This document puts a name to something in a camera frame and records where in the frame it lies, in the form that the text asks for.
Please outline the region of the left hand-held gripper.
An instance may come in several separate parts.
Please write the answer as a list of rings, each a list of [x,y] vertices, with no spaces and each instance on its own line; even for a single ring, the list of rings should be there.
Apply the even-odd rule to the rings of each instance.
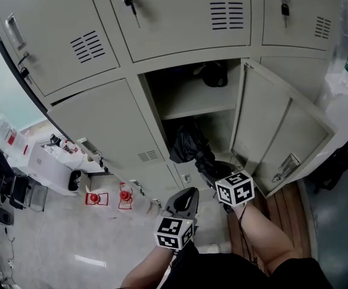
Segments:
[[[182,250],[194,236],[198,205],[199,190],[195,187],[171,196],[162,215],[157,217],[154,231],[157,246]]]

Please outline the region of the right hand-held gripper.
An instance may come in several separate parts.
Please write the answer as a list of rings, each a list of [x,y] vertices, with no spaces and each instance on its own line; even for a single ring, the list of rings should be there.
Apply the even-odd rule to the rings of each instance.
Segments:
[[[219,161],[219,164],[229,169],[228,176],[217,179],[203,173],[202,179],[216,191],[220,203],[236,207],[255,198],[253,178],[245,170],[224,161]]]

